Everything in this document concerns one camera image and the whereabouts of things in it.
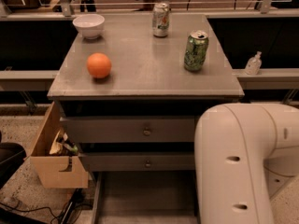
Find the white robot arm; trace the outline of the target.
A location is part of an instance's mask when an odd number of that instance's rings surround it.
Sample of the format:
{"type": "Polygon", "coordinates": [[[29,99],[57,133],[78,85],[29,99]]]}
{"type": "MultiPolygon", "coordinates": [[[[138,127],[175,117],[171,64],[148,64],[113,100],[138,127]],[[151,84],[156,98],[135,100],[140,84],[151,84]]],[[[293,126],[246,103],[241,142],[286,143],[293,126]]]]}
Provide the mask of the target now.
{"type": "Polygon", "coordinates": [[[224,104],[198,120],[194,159],[200,224],[274,224],[264,171],[298,173],[299,110],[224,104]]]}

